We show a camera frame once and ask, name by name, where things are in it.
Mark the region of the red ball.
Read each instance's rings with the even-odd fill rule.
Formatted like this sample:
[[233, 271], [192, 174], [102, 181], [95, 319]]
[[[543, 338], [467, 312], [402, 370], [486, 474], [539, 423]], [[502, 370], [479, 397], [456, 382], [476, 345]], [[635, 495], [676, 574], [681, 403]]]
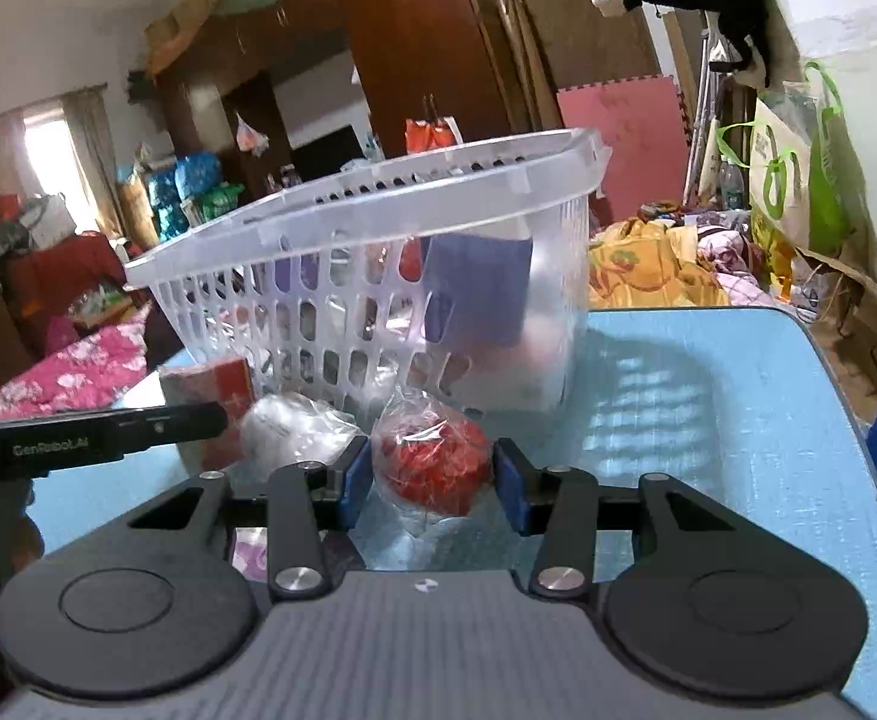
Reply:
[[413, 536], [466, 517], [491, 484], [492, 442], [481, 427], [420, 388], [393, 390], [375, 422], [372, 449], [380, 496]]

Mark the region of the dark blue carton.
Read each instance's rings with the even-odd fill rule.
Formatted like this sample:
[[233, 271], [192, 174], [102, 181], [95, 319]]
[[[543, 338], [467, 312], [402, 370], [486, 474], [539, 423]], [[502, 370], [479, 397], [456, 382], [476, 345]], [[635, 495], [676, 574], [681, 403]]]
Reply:
[[425, 339], [456, 349], [515, 346], [525, 320], [531, 255], [531, 239], [471, 234], [427, 239], [422, 273], [422, 286], [429, 293]]

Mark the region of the purple box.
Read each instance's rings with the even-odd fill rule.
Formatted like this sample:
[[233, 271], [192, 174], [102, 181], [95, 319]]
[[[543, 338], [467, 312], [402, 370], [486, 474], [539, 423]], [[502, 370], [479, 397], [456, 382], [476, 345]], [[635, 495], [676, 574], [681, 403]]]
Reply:
[[268, 530], [265, 527], [237, 528], [230, 562], [247, 580], [268, 582]]

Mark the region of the white roll in plastic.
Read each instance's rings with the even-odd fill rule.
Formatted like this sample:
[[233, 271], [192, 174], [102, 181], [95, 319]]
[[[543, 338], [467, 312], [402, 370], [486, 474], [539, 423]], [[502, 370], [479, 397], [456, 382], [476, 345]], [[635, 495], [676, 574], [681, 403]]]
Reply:
[[299, 463], [331, 465], [364, 433], [351, 415], [305, 395], [265, 395], [240, 422], [244, 460], [256, 479]]

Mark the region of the pink floral bedding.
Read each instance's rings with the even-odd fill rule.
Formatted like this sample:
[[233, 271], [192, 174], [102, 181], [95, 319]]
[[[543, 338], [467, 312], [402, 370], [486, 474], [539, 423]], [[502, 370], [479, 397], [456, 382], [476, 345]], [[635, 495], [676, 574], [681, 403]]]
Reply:
[[146, 320], [150, 307], [30, 367], [0, 388], [0, 419], [97, 410], [115, 403], [148, 375]]

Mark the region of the white plastic laundry basket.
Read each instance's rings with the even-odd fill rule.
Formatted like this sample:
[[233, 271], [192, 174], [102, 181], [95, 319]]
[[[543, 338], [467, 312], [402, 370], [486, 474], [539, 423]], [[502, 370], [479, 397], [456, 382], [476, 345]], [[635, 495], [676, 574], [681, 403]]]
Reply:
[[[411, 154], [295, 185], [137, 257], [194, 359], [243, 359], [258, 394], [295, 390], [362, 419], [397, 387], [474, 416], [547, 415], [572, 377], [588, 309], [588, 202], [609, 148], [589, 128]], [[424, 337], [424, 242], [531, 239], [515, 346]]]

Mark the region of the yellow patterned blanket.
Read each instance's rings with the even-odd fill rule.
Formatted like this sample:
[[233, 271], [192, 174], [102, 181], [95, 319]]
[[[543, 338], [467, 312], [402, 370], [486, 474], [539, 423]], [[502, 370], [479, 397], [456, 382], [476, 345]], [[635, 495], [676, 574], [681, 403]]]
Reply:
[[629, 218], [588, 248], [591, 310], [726, 307], [729, 297], [699, 257], [694, 226]]

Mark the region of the window curtains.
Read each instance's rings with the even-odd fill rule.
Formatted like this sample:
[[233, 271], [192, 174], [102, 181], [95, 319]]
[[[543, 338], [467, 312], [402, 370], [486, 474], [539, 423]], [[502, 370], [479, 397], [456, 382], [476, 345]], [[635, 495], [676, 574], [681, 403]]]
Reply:
[[29, 145], [52, 143], [52, 135], [38, 135], [41, 127], [63, 122], [68, 130], [69, 153], [79, 174], [82, 215], [108, 238], [125, 236], [125, 218], [118, 193], [118, 163], [108, 115], [103, 104], [105, 86], [75, 89], [59, 98], [0, 114], [0, 195], [33, 197], [43, 188], [32, 164]]

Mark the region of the orange hanging bag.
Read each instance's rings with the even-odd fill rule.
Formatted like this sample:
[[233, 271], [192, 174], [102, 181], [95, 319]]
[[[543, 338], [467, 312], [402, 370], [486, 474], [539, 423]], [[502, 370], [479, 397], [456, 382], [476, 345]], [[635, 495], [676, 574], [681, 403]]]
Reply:
[[406, 153], [416, 154], [436, 149], [452, 148], [461, 143], [461, 133], [453, 117], [438, 117], [430, 121], [407, 119], [404, 126]]

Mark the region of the pink foam mat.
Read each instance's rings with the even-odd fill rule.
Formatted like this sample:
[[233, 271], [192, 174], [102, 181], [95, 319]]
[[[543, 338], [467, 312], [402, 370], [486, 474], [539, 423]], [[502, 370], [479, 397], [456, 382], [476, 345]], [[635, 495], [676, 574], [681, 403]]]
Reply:
[[572, 86], [557, 101], [567, 127], [596, 128], [611, 148], [599, 192], [601, 223], [635, 216], [642, 205], [681, 200], [689, 143], [683, 98], [671, 76]]

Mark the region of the green and white tote bag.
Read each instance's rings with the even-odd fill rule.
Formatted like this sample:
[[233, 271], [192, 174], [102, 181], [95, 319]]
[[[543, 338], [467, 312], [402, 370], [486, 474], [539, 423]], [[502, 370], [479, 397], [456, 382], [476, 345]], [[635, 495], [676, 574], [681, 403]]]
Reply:
[[756, 99], [751, 121], [717, 130], [718, 153], [749, 177], [752, 210], [795, 247], [837, 255], [852, 232], [832, 130], [843, 119], [839, 88], [816, 60], [799, 82]]

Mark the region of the dark red wooden wardrobe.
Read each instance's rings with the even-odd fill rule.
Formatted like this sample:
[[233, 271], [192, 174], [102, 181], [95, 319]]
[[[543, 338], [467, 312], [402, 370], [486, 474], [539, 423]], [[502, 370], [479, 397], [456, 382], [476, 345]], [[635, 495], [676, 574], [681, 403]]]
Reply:
[[351, 128], [390, 158], [447, 115], [468, 140], [510, 132], [473, 0], [268, 0], [210, 11], [151, 57], [178, 156], [210, 151], [261, 192], [297, 149]]

